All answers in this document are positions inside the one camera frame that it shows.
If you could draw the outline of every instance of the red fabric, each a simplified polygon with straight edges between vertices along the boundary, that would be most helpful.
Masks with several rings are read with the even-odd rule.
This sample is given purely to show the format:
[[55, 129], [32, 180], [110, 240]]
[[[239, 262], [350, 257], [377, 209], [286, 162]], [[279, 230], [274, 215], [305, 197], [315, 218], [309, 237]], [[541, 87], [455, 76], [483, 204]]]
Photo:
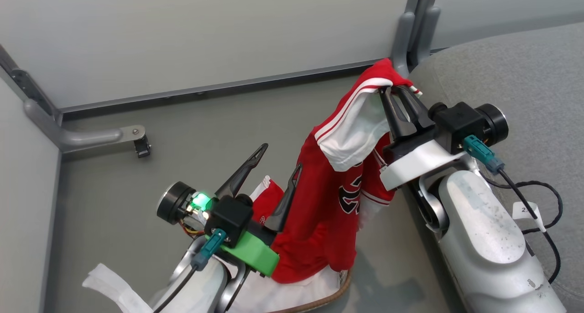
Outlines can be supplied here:
[[[378, 141], [365, 161], [345, 172], [334, 171], [315, 139], [315, 134], [335, 116], [346, 113], [342, 107], [357, 87], [370, 78], [387, 78], [394, 86], [412, 86], [409, 80], [393, 70], [388, 59], [379, 61], [363, 72], [335, 112], [313, 128], [298, 157], [302, 174], [286, 227], [271, 246], [280, 255], [280, 262], [271, 276], [276, 282], [298, 282], [327, 265], [335, 271], [350, 269], [356, 255], [360, 196], [366, 193], [367, 198], [375, 203], [387, 204], [394, 195], [385, 190], [379, 178], [380, 166], [384, 164], [380, 158], [383, 157], [381, 150], [389, 144], [388, 134]], [[277, 187], [271, 182], [254, 201], [256, 221], [267, 218], [283, 195], [282, 189], [276, 190], [273, 186]]]

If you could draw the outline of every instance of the red jersey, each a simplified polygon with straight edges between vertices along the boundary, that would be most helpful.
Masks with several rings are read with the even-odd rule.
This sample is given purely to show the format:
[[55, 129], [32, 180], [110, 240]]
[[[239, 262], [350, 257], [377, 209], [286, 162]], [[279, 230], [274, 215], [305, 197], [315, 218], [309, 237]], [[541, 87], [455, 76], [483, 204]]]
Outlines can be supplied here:
[[[303, 280], [327, 265], [335, 271], [350, 269], [360, 226], [393, 198], [394, 193], [386, 191], [379, 178], [385, 165], [381, 150], [390, 143], [390, 129], [381, 99], [373, 93], [394, 85], [407, 85], [418, 92], [388, 59], [377, 62], [363, 72], [334, 113], [313, 128], [304, 142], [294, 201], [284, 232], [271, 246], [280, 255], [272, 275], [277, 282]], [[261, 221], [279, 198], [271, 198], [269, 203], [262, 203], [261, 196], [257, 199], [254, 219]]]

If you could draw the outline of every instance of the teal connector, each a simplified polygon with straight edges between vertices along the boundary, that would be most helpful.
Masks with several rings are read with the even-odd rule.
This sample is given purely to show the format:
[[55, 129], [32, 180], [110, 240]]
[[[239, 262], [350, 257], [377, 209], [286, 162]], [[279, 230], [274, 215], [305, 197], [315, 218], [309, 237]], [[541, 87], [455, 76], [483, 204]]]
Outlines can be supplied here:
[[202, 271], [209, 259], [221, 248], [223, 241], [227, 238], [227, 232], [221, 229], [216, 229], [207, 242], [201, 248], [196, 255], [194, 255], [193, 260], [190, 265], [192, 268], [197, 269], [197, 271]]
[[463, 148], [471, 157], [482, 162], [492, 174], [498, 174], [499, 169], [505, 167], [503, 161], [495, 157], [495, 153], [476, 136], [467, 136], [464, 139]]

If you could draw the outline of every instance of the black cable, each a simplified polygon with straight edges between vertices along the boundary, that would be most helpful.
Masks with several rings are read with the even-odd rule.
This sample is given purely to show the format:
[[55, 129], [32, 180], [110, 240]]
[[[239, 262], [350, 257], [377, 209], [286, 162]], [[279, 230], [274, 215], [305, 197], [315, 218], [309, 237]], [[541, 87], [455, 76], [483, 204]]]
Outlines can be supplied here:
[[548, 279], [549, 284], [551, 284], [559, 274], [559, 268], [561, 267], [562, 261], [559, 258], [558, 248], [555, 246], [555, 243], [553, 242], [553, 240], [549, 236], [548, 232], [547, 231], [542, 232], [542, 234], [544, 235], [544, 237], [546, 237], [546, 240], [548, 240], [549, 246], [551, 247], [551, 250], [553, 251], [553, 256], [555, 257], [555, 269], [553, 270], [553, 273], [551, 274], [551, 276], [549, 276], [549, 279]]
[[[533, 211], [531, 205], [529, 205], [529, 203], [527, 203], [527, 199], [525, 199], [525, 197], [523, 196], [523, 193], [521, 193], [519, 191], [519, 188], [511, 180], [511, 178], [509, 177], [509, 175], [507, 175], [507, 173], [505, 173], [505, 171], [503, 170], [503, 168], [500, 168], [498, 170], [498, 172], [505, 179], [505, 182], [507, 182], [509, 184], [509, 186], [513, 189], [513, 191], [515, 191], [515, 194], [517, 194], [517, 196], [519, 197], [519, 199], [521, 199], [521, 202], [523, 203], [523, 205], [525, 206], [525, 208], [528, 210], [529, 214], [533, 217], [533, 219], [534, 220], [537, 220], [536, 213]], [[551, 276], [548, 279], [549, 284], [551, 284], [555, 280], [555, 278], [558, 276], [558, 274], [559, 274], [559, 268], [561, 266], [561, 259], [559, 257], [558, 248], [555, 246], [555, 243], [551, 239], [551, 236], [549, 236], [548, 232], [547, 231], [543, 231], [542, 234], [544, 235], [544, 237], [546, 238], [547, 242], [549, 243], [549, 246], [551, 247], [551, 250], [553, 251], [553, 256], [555, 257], [555, 269], [553, 270], [553, 273], [551, 274]]]
[[160, 313], [167, 305], [168, 303], [171, 302], [171, 300], [175, 299], [175, 297], [177, 296], [177, 294], [182, 290], [182, 288], [184, 288], [184, 286], [186, 285], [186, 283], [190, 280], [190, 278], [193, 276], [194, 272], [197, 271], [197, 266], [192, 266], [191, 270], [188, 271], [188, 274], [186, 275], [186, 277], [184, 277], [184, 279], [181, 281], [181, 284], [179, 284], [179, 286], [166, 298], [165, 301], [162, 302], [162, 304], [160, 304], [153, 313]]
[[[482, 172], [480, 172], [480, 175], [488, 182], [488, 184], [490, 184], [492, 186], [495, 186], [497, 188], [506, 188], [507, 190], [511, 190], [511, 186], [497, 183], [494, 180], [491, 180], [490, 178], [488, 178]], [[563, 215], [563, 201], [562, 201], [562, 197], [559, 195], [559, 192], [557, 192], [557, 190], [555, 190], [555, 188], [553, 188], [553, 186], [549, 185], [548, 183], [539, 182], [539, 181], [519, 182], [519, 183], [516, 183], [515, 185], [517, 186], [517, 188], [522, 188], [524, 186], [530, 186], [530, 185], [543, 186], [545, 188], [548, 188], [555, 195], [555, 197], [558, 199], [558, 214], [555, 216], [555, 218], [553, 218], [553, 221], [549, 222], [549, 224], [546, 224], [544, 227], [546, 229], [548, 229], [548, 228], [551, 228], [552, 226], [554, 226], [558, 223], [559, 219]], [[539, 231], [540, 231], [540, 229], [534, 228], [534, 229], [523, 230], [522, 232], [523, 232], [523, 234], [529, 234], [529, 233], [539, 232]]]

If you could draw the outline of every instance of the white label tag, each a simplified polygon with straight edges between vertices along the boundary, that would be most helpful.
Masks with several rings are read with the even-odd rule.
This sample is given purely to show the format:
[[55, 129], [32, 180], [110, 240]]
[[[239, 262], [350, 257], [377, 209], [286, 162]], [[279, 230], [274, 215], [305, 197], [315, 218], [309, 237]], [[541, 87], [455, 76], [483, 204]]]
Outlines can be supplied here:
[[[544, 222], [542, 221], [542, 215], [540, 214], [540, 209], [537, 207], [537, 205], [535, 203], [532, 203], [531, 201], [528, 201], [527, 203], [529, 203], [529, 205], [533, 209], [533, 212], [536, 213], [536, 216], [537, 216], [536, 224], [538, 225], [540, 230], [542, 230], [542, 232], [544, 232], [546, 230], [546, 228], [544, 228]], [[525, 207], [525, 205], [521, 201], [514, 203], [513, 204], [513, 219], [523, 219], [523, 218], [532, 219], [532, 214], [529, 213], [529, 211], [527, 210], [527, 208]]]

